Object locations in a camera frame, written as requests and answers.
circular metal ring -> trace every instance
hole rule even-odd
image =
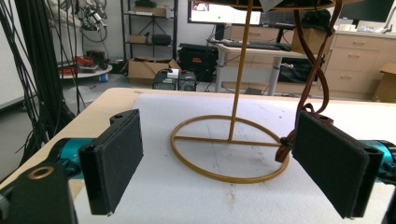
[[[241,184],[251,184],[251,183],[258,183],[258,182],[263,182],[272,178],[277,177],[278,175],[282,174],[283,171],[285,171],[285,169],[288,167],[289,164],[289,160],[290,160],[290,156],[288,155],[288,157],[283,161],[281,167],[279,169],[277,169],[276,171],[274,171],[273,173],[269,174],[269,175],[260,175],[260,176],[254,176],[254,177],[235,177],[235,176],[228,176],[228,175],[220,175],[220,174],[216,174],[216,173],[212,173],[210,171],[207,171],[195,164],[193,164],[192,162],[190,162],[189,160],[187,160],[185,157],[183,157],[181,155],[181,153],[178,151],[175,140],[177,140],[177,132],[182,128],[185,127],[187,125],[189,125],[190,123],[193,123],[195,121],[199,121],[199,120],[205,120],[205,119],[227,119],[227,120],[231,120],[230,116],[223,116],[223,115],[207,115],[207,116],[200,116],[200,117],[195,117],[192,119],[187,119],[183,122],[181,122],[180,124],[178,124],[176,126],[176,128],[172,131],[171,134],[171,144],[172,144],[172,149],[175,153],[175,155],[188,167],[190,167],[193,171],[201,174],[201,175],[205,175],[220,181],[225,181],[225,182],[232,182],[232,183],[241,183]],[[280,139],[279,137],[271,132],[270,130],[268,130],[267,128],[261,126],[260,124],[257,124],[255,122],[252,122],[250,120],[247,119],[240,119],[240,118],[236,118],[235,121],[238,122],[242,122],[245,123],[247,125],[250,125],[252,127],[255,127],[265,133],[267,133],[268,135],[270,135],[274,140],[276,140],[277,144],[276,146],[280,146]],[[267,145],[267,146],[274,146],[274,144],[271,143],[262,143],[262,145]]]
[[[44,178],[50,174],[52,174],[52,172],[55,169],[52,166],[43,166],[43,167],[39,167],[34,169],[33,171],[31,171],[28,175],[28,177],[30,179],[41,179]]]

floor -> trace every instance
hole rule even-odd
[[[78,104],[76,99],[76,88],[73,80],[65,79],[64,98],[68,107],[77,114]],[[80,111],[93,102],[102,92],[109,88],[144,88],[151,89],[148,86],[135,86],[129,83],[126,76],[119,74],[110,74],[108,82],[102,83],[98,77],[86,77],[78,80],[80,91],[84,103],[80,103]],[[215,84],[200,83],[197,91],[213,92]],[[3,111],[0,111],[0,182],[15,169],[18,168],[23,154],[23,147],[32,125],[23,110],[22,104],[14,105]]]

computer screen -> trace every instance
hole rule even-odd
[[[341,10],[341,19],[353,20],[357,25],[359,21],[385,22],[392,8],[394,0],[364,0],[358,3],[344,5]]]
[[[247,12],[233,7],[189,1],[188,23],[203,24],[245,24]],[[260,11],[253,11],[250,17],[251,25],[260,24]]]

